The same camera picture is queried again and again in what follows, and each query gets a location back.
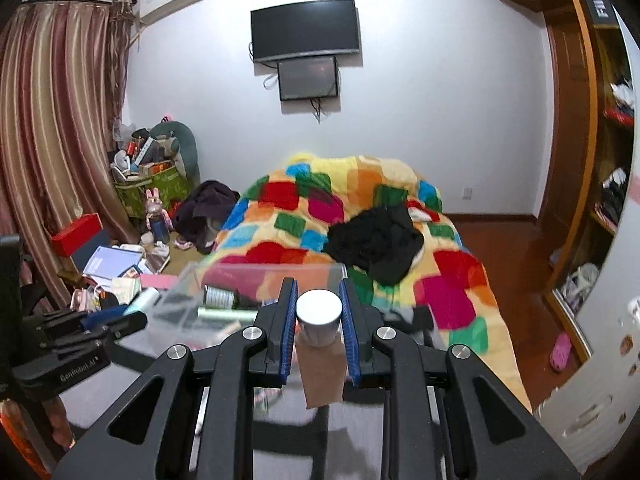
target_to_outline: wooden door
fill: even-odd
[[[561,247],[568,235],[584,177],[590,95],[586,53],[573,12],[547,18],[554,66],[555,118],[549,174],[539,225]]]

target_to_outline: pink slipper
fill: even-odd
[[[566,363],[569,360],[569,352],[571,352],[571,340],[566,332],[562,332],[558,339],[554,349],[549,356],[549,363],[556,372],[561,372],[566,368]]]

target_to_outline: silver bolt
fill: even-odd
[[[169,359],[182,359],[187,355],[187,349],[183,345],[173,345],[166,351],[166,354],[169,356]]]
[[[466,359],[471,355],[471,350],[468,346],[465,345],[453,345],[451,353],[453,354],[453,357],[456,357],[458,359]]]
[[[258,339],[262,335],[262,330],[257,326],[248,326],[244,330],[242,330],[242,337],[248,339],[249,341],[253,341],[254,339]]]
[[[390,326],[381,326],[376,330],[376,335],[380,339],[393,339],[396,337],[396,330],[394,330]]]

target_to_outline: dark purple jacket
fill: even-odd
[[[180,204],[174,215],[174,229],[202,252],[207,237],[207,219],[222,225],[239,198],[238,192],[221,182],[207,180]]]

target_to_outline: black monitor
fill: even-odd
[[[252,10],[254,61],[357,54],[354,0],[322,0]]]
[[[334,56],[299,57],[278,62],[280,100],[338,97]]]

